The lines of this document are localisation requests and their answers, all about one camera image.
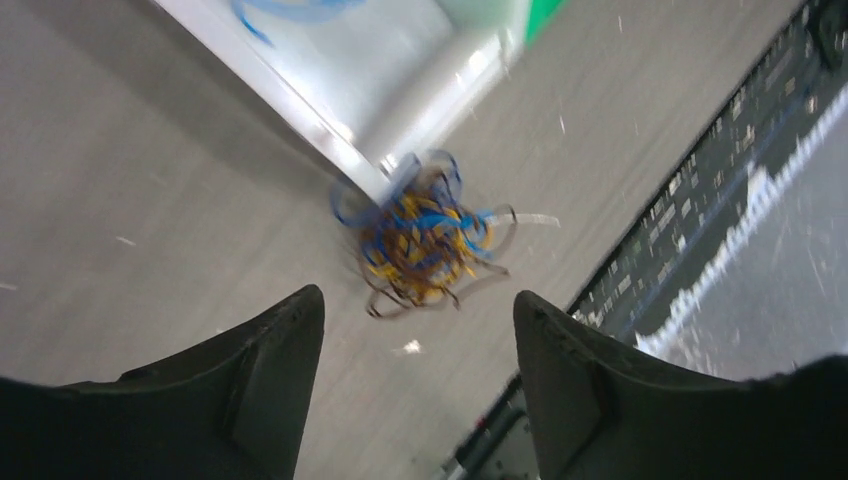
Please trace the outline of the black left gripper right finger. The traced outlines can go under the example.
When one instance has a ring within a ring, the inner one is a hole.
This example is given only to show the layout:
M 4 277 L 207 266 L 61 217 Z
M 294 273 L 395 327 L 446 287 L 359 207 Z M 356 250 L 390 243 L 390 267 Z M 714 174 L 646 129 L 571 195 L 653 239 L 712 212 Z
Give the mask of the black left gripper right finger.
M 847 360 L 731 381 L 588 327 L 536 293 L 513 304 L 544 479 L 843 479 Z

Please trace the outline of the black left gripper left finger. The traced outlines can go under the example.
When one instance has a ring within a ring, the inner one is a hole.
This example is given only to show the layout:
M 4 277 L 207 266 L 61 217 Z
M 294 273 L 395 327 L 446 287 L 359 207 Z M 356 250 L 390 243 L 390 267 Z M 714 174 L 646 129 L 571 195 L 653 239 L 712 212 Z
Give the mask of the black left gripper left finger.
M 324 339 L 307 285 L 113 382 L 1 382 L 5 479 L 290 479 Z

